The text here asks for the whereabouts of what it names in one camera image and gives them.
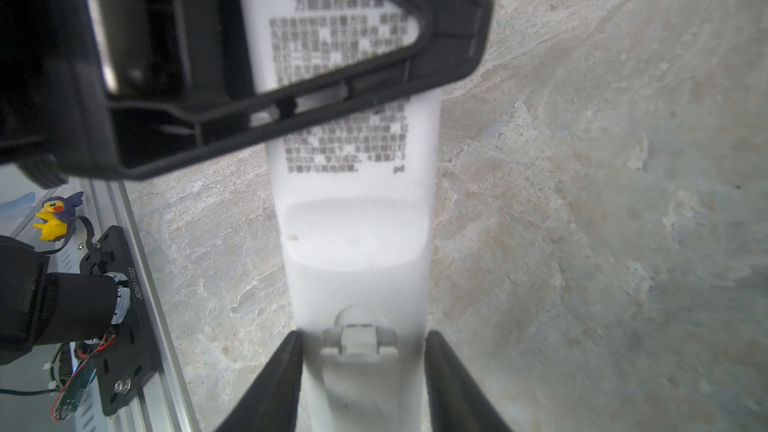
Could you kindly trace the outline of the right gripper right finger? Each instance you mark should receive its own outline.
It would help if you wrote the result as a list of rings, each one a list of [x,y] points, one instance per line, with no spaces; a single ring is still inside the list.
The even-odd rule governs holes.
[[[425,339],[424,371],[433,431],[513,431],[437,330]]]

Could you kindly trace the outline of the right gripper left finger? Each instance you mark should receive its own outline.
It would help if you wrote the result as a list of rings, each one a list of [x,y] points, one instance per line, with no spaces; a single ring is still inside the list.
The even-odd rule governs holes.
[[[303,342],[289,332],[217,431],[293,432],[303,375]]]

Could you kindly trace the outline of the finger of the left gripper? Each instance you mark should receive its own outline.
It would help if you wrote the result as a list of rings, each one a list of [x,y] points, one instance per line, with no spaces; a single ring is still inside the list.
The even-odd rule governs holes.
[[[303,0],[306,12],[392,4],[415,38],[267,86],[248,18],[298,24],[277,0],[1,0],[1,161],[32,181],[142,180],[470,75],[493,0]]]

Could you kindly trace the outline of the white remote control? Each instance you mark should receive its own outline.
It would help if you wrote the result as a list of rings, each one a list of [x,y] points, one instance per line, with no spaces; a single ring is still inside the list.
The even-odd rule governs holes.
[[[390,0],[240,1],[260,93],[420,31]],[[432,90],[266,145],[316,431],[421,427],[440,102]]]

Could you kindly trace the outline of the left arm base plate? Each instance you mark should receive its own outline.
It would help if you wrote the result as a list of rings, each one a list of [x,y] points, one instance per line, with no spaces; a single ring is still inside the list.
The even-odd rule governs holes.
[[[111,344],[93,359],[102,411],[115,415],[127,406],[155,375],[160,356],[146,306],[146,294],[123,228],[111,226],[98,239],[99,247],[87,253],[80,271],[107,275],[118,286],[118,317],[111,326]]]

